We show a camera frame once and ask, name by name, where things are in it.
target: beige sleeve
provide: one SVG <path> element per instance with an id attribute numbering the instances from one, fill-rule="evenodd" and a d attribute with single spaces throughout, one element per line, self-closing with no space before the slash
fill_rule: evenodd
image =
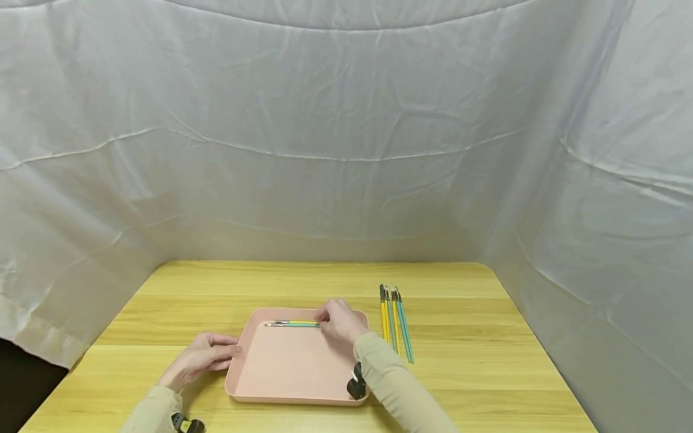
<path id="1" fill-rule="evenodd" d="M 121 433 L 175 433 L 171 416 L 180 412 L 181 397 L 166 387 L 153 387 L 125 422 Z"/>
<path id="2" fill-rule="evenodd" d="M 407 370 L 392 347 L 375 333 L 364 334 L 353 347 L 371 392 L 406 432 L 458 432 L 443 409 Z"/>

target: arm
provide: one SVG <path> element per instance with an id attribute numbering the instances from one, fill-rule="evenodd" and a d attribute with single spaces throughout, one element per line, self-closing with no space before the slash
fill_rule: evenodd
<path id="1" fill-rule="evenodd" d="M 353 351 L 371 391 L 406 432 L 459 431 L 385 340 L 365 333 Z"/>
<path id="2" fill-rule="evenodd" d="M 240 353 L 236 343 L 238 339 L 228 335 L 199 334 L 134 408 L 121 433 L 175 433 L 171 416 L 181 410 L 178 393 L 205 371 L 228 369 Z"/>
<path id="3" fill-rule="evenodd" d="M 344 299 L 327 301 L 315 320 L 332 338 L 353 344 L 363 378 L 385 409 L 411 433 L 458 432 L 433 397 L 406 369 L 402 359 L 375 333 L 371 333 Z"/>
<path id="4" fill-rule="evenodd" d="M 182 399 L 172 389 L 153 387 L 125 422 L 121 433 L 175 433 L 171 416 L 180 412 Z"/>

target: wood grain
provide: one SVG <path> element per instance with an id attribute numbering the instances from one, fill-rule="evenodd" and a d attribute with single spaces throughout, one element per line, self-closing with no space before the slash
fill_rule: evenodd
<path id="1" fill-rule="evenodd" d="M 177 261 L 155 271 L 22 432 L 115 432 L 203 330 L 240 334 L 260 307 L 344 297 L 380 332 L 378 284 L 405 300 L 412 373 L 463 432 L 595 432 L 493 272 L 476 263 Z M 360 408 L 236 403 L 223 373 L 184 392 L 210 432 L 396 432 Z"/>

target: pink tray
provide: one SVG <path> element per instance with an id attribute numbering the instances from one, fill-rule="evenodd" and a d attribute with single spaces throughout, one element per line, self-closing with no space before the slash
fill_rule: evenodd
<path id="1" fill-rule="evenodd" d="M 356 361 L 350 344 L 326 337 L 320 328 L 273 328 L 269 321 L 313 320 L 316 310 L 261 308 L 240 335 L 243 354 L 231 361 L 227 394 L 237 401 L 358 406 L 347 392 Z M 366 314 L 356 311 L 364 325 Z"/>

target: white fabric backdrop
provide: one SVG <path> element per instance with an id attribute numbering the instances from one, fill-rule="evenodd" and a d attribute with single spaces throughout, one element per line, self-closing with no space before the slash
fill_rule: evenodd
<path id="1" fill-rule="evenodd" d="M 693 5 L 0 0 L 0 336 L 174 258 L 490 264 L 596 425 L 693 425 Z"/>

